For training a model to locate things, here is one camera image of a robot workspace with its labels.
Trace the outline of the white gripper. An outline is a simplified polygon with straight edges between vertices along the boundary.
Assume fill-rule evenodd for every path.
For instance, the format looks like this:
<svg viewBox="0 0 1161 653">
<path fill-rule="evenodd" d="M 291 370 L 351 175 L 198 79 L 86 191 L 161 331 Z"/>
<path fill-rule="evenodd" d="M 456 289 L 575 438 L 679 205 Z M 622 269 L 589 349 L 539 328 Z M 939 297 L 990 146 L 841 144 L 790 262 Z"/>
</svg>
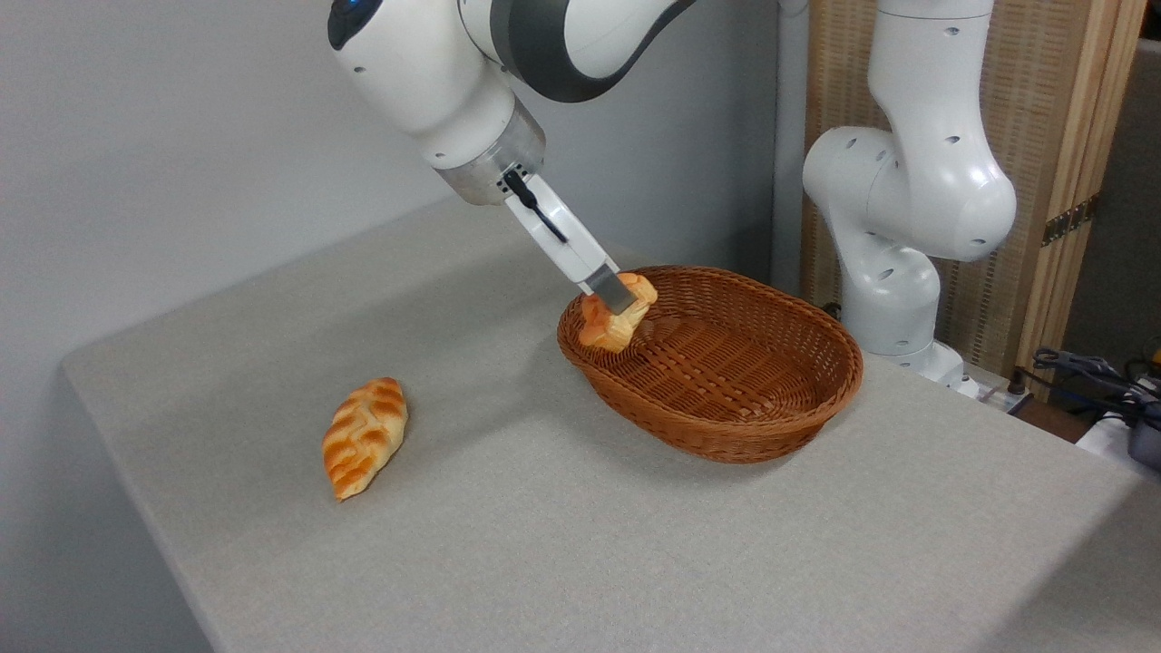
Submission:
<svg viewBox="0 0 1161 653">
<path fill-rule="evenodd" d="M 618 277 L 620 268 L 610 259 L 606 249 L 543 177 L 506 173 L 504 189 L 507 191 L 505 206 L 569 281 L 599 297 L 615 316 L 639 301 Z"/>
</svg>

